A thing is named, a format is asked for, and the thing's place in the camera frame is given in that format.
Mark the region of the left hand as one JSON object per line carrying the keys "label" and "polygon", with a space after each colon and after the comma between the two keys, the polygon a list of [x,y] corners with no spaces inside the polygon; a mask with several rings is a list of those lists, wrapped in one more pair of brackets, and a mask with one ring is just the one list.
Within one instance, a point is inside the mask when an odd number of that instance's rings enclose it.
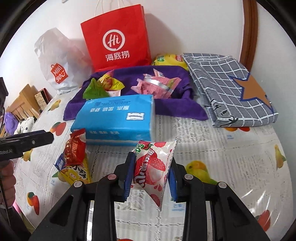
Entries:
{"label": "left hand", "polygon": [[1,177],[7,206],[11,207],[16,198],[16,178],[14,176],[13,161],[10,160],[5,167],[1,168]]}

